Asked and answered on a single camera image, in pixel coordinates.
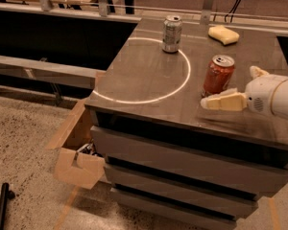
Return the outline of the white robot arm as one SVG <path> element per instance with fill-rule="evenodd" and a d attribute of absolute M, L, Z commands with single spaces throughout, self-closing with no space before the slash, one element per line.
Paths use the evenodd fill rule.
<path fill-rule="evenodd" d="M 250 67 L 252 80 L 246 85 L 245 92 L 230 88 L 201 100 L 204 109 L 222 111 L 251 112 L 265 116 L 277 116 L 288 120 L 288 77 L 270 74 L 257 67 Z"/>

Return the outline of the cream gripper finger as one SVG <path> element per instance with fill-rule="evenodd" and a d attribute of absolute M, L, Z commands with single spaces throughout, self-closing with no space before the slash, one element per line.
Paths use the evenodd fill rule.
<path fill-rule="evenodd" d="M 252 79 L 254 80 L 256 78 L 269 75 L 269 72 L 261 69 L 258 66 L 251 66 L 250 67 L 250 75 L 251 75 Z"/>
<path fill-rule="evenodd" d="M 236 88 L 230 88 L 220 94 L 202 98 L 201 107 L 209 110 L 242 111 L 247 107 L 247 97 Z"/>

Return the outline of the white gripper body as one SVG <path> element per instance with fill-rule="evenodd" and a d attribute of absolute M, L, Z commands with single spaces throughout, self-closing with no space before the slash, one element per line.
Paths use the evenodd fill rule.
<path fill-rule="evenodd" d="M 273 96 L 277 88 L 286 81 L 288 77 L 273 74 L 250 81 L 245 89 L 249 110 L 263 115 L 272 115 Z"/>

